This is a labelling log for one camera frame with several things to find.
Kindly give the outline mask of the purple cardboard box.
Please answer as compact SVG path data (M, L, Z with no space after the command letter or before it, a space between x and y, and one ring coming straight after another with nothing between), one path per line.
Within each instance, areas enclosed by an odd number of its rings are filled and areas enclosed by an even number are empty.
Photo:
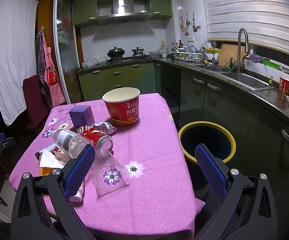
M88 105L75 106L69 111L69 115L75 128L93 126L95 123L93 111Z

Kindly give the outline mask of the white snack wrapper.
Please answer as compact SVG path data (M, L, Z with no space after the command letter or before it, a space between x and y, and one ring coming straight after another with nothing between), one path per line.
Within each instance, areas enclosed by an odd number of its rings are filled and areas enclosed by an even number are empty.
M117 132L117 128L115 128L109 122L96 122L92 126L93 128L99 129L100 131L106 133L107 135L114 135Z

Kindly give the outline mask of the white dish rack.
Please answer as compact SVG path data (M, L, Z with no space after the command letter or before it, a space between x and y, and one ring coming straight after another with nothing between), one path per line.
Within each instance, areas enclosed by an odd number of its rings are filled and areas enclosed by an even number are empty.
M191 47L187 46L184 46L183 48L173 48L171 55L175 60L186 62L201 62L204 59L204 54L192 52Z

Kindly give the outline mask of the steel sink basin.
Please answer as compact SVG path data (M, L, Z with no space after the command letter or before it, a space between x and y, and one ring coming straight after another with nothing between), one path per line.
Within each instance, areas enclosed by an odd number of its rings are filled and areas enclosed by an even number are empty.
M262 80L259 80L255 77L243 74L243 73L230 73L230 72L221 72L222 76L228 78L229 80L234 81L250 90L261 92L265 90L273 89L273 86L265 83Z

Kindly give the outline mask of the green plant by sink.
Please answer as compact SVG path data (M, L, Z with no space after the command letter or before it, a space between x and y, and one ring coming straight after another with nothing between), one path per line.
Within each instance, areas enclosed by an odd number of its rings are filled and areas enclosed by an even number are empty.
M233 57L230 57L229 61L223 66L223 71L230 73L237 72L236 61L233 60Z

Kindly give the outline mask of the oil bottle yellow cap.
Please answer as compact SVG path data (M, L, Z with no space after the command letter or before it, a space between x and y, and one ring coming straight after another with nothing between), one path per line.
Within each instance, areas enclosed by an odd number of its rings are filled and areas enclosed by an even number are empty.
M159 45L159 54L166 53L166 52L167 52L166 42L162 40L160 41L160 45Z

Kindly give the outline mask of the dark green counter cabinets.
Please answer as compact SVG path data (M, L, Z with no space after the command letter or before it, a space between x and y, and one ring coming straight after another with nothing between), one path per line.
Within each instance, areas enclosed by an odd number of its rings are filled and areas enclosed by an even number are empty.
M243 174L268 176L275 198L278 237L289 238L289 105L276 88L250 90L218 73L181 62L155 60L156 90L177 128L209 121L236 141L227 162Z

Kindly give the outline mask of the pink floral tablecloth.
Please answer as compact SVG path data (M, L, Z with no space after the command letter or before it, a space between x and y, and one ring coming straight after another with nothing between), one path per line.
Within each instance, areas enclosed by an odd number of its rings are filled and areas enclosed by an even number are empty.
M139 121L113 136L115 158L136 167L129 184L99 197L87 176L75 210L100 239L192 239L204 203L194 196L169 107L151 93L140 95L139 110Z

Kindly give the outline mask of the white paper napkin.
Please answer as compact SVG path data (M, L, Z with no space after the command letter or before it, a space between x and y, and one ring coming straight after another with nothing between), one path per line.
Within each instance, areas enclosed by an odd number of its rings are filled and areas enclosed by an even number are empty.
M56 157L47 149L44 149L41 154L39 166L44 168L63 168L68 162L68 159Z

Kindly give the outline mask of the dark red chair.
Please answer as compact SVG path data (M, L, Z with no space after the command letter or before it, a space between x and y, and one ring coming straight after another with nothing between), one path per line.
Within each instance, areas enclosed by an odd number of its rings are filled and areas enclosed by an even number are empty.
M40 92L39 82L38 74L28 77L23 81L23 94L29 117L27 127L29 129L36 129L49 114L49 108L46 105L44 95Z

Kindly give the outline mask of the clear plastic cup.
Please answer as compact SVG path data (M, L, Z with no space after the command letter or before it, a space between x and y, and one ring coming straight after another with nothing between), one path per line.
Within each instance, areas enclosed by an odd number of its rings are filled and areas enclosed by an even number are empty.
M96 151L91 168L93 171L91 180L99 197L128 185L129 171L110 151Z

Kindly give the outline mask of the clear plastic water bottle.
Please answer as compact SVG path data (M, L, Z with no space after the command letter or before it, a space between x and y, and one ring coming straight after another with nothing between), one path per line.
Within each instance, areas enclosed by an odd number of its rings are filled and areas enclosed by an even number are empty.
M93 143L82 135L68 129L59 129L52 132L56 146L71 159L77 158L87 145Z

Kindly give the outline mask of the red soda can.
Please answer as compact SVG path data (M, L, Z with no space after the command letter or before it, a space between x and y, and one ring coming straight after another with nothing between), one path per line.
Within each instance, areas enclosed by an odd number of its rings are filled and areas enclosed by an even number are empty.
M112 137L97 127L82 126L77 133L90 140L95 146L96 152L111 152L113 150Z

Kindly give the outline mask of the white supplement bottle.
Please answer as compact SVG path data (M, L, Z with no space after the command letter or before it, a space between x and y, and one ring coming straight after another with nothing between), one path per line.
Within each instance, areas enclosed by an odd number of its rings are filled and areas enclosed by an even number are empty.
M84 196L84 182L81 184L77 193L69 198L69 201L72 203L80 203L83 201L83 196Z

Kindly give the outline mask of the red instant noodle bucket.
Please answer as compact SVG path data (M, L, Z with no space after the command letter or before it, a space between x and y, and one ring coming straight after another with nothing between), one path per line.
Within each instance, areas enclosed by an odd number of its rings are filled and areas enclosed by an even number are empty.
M139 120L140 91L134 87L110 90L102 96L113 124L127 126Z

